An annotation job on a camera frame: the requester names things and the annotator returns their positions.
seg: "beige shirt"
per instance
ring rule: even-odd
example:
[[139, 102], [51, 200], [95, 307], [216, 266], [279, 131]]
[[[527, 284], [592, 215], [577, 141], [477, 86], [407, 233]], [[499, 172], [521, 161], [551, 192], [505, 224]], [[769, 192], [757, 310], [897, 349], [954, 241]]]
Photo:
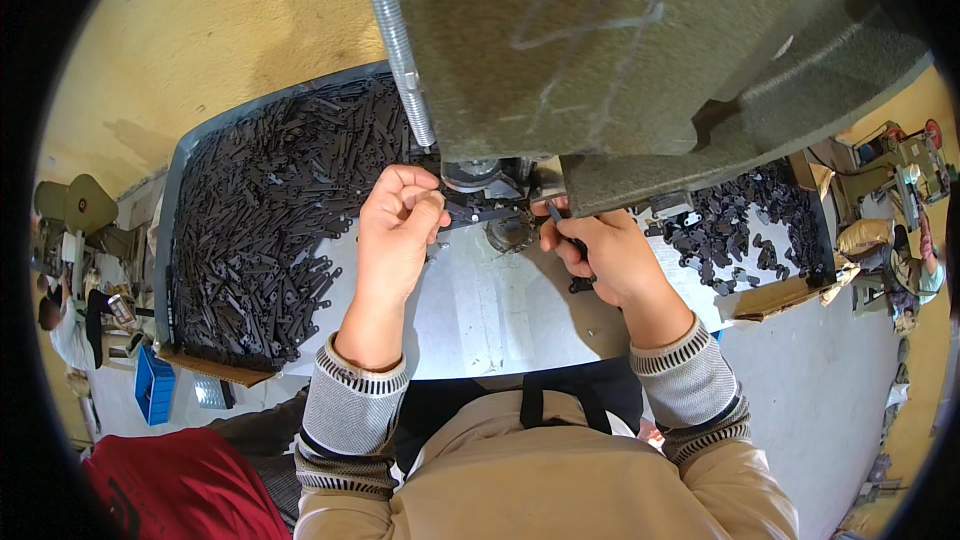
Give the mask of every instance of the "beige shirt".
[[522, 393], [464, 406], [423, 447], [392, 499], [304, 492], [294, 539], [796, 538], [797, 510], [763, 450], [728, 439], [683, 471], [633, 438], [587, 427], [580, 403], [544, 392], [544, 419], [524, 429]]

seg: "person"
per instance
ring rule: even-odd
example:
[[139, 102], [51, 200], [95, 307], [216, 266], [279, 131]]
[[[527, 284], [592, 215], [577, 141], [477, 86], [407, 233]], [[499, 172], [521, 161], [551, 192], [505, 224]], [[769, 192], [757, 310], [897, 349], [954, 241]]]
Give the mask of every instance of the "person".
[[859, 294], [864, 294], [863, 304], [854, 304], [858, 312], [885, 310], [887, 305], [880, 298], [886, 295], [891, 307], [916, 315], [919, 306], [929, 303], [940, 292], [947, 270], [934, 252], [927, 213], [921, 211], [918, 219], [919, 258], [910, 254], [903, 225], [894, 227], [892, 244], [880, 244], [846, 256], [863, 271], [853, 278], [857, 290], [854, 300], [859, 301]]
[[107, 302], [110, 296], [97, 289], [86, 294], [86, 321], [81, 326], [66, 270], [60, 276], [59, 286], [65, 289], [65, 298], [59, 306], [46, 296], [40, 299], [37, 307], [40, 328], [50, 333], [50, 343], [66, 365], [84, 371], [99, 369], [104, 362], [100, 316], [113, 314]]
[[[797, 537], [797, 510], [750, 441], [734, 372], [625, 210], [547, 220], [540, 248], [573, 275], [596, 275], [597, 296], [622, 310], [632, 399], [641, 404], [642, 384], [663, 454], [589, 376], [558, 391], [527, 375], [522, 390], [457, 408], [440, 392], [438, 410], [452, 414], [420, 445], [426, 426], [411, 424], [407, 399], [429, 382], [409, 380], [402, 330], [426, 247], [450, 223], [439, 183], [391, 165], [360, 211], [356, 290], [316, 355], [294, 444], [294, 538]], [[583, 241], [587, 259], [564, 237]]]
[[54, 305], [61, 306], [63, 303], [64, 287], [52, 275], [41, 273], [36, 276], [36, 289], [54, 302]]
[[204, 427], [108, 435], [80, 467], [126, 538], [289, 539], [301, 486], [284, 452], [305, 404], [306, 388]]

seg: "black strap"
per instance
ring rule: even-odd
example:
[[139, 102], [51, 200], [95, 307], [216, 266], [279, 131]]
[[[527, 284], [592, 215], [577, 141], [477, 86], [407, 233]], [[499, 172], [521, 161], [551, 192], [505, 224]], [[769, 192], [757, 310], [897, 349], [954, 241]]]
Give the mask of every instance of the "black strap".
[[[586, 425], [604, 434], [612, 434], [607, 411], [600, 402], [596, 390], [588, 382], [577, 384], [574, 396], [580, 401]], [[523, 376], [523, 398], [520, 402], [520, 425], [525, 430], [533, 428], [568, 425], [567, 422], [553, 418], [544, 420], [544, 388], [536, 376]]]

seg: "metal table surface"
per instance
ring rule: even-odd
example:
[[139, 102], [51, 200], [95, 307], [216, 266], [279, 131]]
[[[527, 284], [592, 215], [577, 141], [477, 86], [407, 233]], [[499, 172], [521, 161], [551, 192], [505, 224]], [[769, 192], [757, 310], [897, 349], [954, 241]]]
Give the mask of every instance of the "metal table surface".
[[[643, 225], [650, 210], [636, 219]], [[750, 207], [750, 238], [758, 232], [773, 242], [780, 263], [797, 274], [784, 258], [790, 246], [786, 225], [764, 225]], [[300, 345], [300, 358], [284, 373], [310, 375], [313, 358], [336, 332], [356, 288], [356, 229], [338, 240], [324, 241], [325, 254], [342, 276], [324, 296], [332, 306], [314, 313], [319, 331]], [[662, 236], [648, 238], [667, 279], [711, 332], [729, 327], [738, 294], [723, 297], [702, 285], [696, 270], [680, 267], [680, 253]], [[440, 248], [440, 243], [447, 243]], [[465, 378], [524, 373], [573, 366], [625, 355], [630, 338], [619, 310], [593, 292], [570, 294], [570, 273], [553, 253], [531, 246], [520, 254], [501, 255], [487, 242], [483, 225], [472, 225], [438, 236], [428, 248], [435, 260], [423, 273], [407, 301], [403, 352], [415, 379]], [[733, 267], [776, 281], [773, 271], [757, 269], [759, 248], [750, 246], [743, 262], [716, 268], [716, 276], [731, 279]], [[746, 282], [738, 291], [749, 290]]]

